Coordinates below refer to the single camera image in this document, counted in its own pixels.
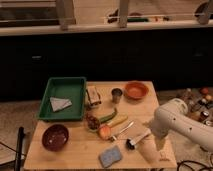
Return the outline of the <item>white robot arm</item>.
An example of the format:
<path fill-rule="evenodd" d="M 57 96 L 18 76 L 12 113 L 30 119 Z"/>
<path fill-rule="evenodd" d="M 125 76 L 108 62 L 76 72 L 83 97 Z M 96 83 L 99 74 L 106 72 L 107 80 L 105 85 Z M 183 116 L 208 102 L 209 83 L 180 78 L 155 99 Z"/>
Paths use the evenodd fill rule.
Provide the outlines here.
<path fill-rule="evenodd" d="M 205 150 L 213 152 L 213 127 L 188 118 L 187 113 L 187 104 L 179 98 L 174 98 L 155 109 L 149 128 L 158 139 L 163 139 L 173 130 Z"/>

